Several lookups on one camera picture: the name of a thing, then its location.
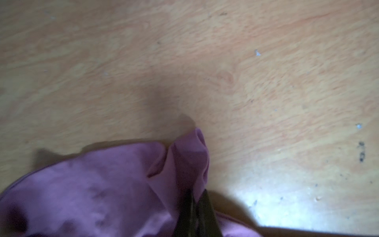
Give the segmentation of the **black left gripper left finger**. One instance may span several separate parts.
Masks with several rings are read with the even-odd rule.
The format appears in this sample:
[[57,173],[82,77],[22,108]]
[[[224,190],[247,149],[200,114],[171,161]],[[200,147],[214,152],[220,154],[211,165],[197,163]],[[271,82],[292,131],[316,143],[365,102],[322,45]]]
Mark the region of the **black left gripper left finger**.
[[196,236],[196,203],[192,190],[188,190],[185,195],[173,236]]

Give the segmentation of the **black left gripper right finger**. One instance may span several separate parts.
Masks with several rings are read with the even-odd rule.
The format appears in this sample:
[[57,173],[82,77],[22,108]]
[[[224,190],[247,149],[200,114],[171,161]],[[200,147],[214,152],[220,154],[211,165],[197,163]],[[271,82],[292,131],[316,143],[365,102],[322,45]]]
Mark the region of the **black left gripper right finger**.
[[197,237],[223,236],[207,190],[203,191],[196,205],[196,214],[198,219]]

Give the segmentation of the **magenta t-shirt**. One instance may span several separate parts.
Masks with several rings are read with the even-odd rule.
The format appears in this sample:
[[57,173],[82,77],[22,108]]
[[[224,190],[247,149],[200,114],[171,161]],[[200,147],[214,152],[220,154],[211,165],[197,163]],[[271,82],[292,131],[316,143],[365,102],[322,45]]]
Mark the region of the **magenta t-shirt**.
[[[188,190],[206,190],[209,152],[195,129],[169,147],[146,142],[89,152],[28,174],[1,195],[7,237],[173,237]],[[223,237],[256,237],[215,212]]]

